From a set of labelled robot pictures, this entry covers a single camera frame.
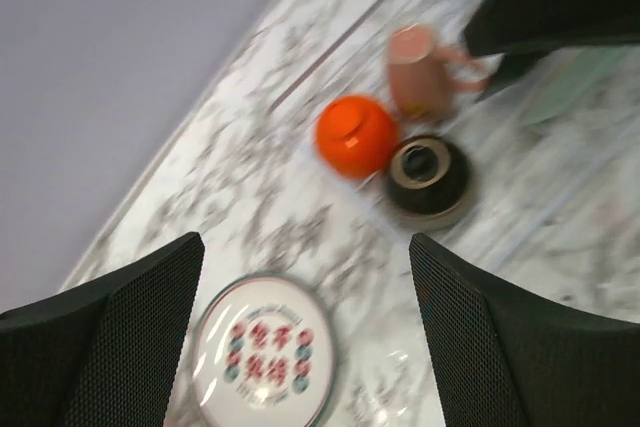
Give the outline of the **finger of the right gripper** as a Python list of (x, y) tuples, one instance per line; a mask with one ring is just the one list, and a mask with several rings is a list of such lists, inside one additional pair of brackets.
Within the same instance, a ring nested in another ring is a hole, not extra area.
[(639, 0), (482, 0), (463, 34), (474, 56), (633, 45)]

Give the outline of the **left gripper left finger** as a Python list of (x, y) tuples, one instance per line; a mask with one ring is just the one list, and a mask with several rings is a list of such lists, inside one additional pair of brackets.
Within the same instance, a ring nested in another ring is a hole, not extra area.
[(1, 315), (4, 426), (161, 426), (204, 259), (189, 232)]

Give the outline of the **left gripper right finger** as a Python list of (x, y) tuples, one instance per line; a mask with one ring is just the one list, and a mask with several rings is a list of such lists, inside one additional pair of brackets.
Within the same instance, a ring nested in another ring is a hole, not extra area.
[(638, 425), (638, 324), (543, 298), (425, 234), (409, 257), (446, 425)]

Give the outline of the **mint floral round plate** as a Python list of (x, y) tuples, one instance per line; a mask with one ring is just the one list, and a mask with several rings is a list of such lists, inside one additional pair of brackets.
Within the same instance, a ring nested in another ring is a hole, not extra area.
[(536, 94), (521, 115), (520, 125), (529, 127), (564, 115), (623, 59), (638, 51), (638, 45), (577, 50)]

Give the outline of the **pink floral mug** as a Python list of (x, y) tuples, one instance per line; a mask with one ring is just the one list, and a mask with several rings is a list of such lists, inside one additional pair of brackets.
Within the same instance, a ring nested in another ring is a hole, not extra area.
[(405, 118), (430, 124), (446, 120), (454, 97), (478, 93), (488, 83), (485, 65), (457, 46), (440, 43), (427, 24), (402, 27), (386, 46), (391, 100)]

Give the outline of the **white plate red characters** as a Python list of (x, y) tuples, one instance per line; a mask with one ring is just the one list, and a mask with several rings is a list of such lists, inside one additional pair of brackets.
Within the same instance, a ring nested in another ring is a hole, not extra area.
[(291, 276), (247, 275), (223, 288), (197, 323), (191, 403), (206, 426), (318, 426), (338, 360), (316, 294)]

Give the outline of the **beige bowl dark rim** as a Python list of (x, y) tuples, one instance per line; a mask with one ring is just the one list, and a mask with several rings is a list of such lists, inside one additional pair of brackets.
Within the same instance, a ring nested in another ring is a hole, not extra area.
[(473, 162), (446, 137), (420, 134), (399, 143), (382, 175), (390, 215), (412, 232), (436, 232), (460, 222), (476, 206)]

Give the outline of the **orange bowl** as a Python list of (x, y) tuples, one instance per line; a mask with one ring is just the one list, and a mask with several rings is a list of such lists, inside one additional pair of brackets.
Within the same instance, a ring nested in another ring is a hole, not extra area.
[(351, 180), (364, 180), (383, 170), (399, 140), (399, 124), (385, 107), (372, 97), (356, 94), (328, 104), (313, 130), (319, 157)]

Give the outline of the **teal square plate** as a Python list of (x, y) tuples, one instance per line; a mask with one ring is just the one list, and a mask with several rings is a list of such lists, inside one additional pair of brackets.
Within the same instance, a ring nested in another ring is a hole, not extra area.
[(480, 103), (517, 83), (541, 60), (552, 53), (553, 50), (505, 54), (500, 60), (497, 69), (489, 76), (486, 86), (475, 98), (475, 102)]

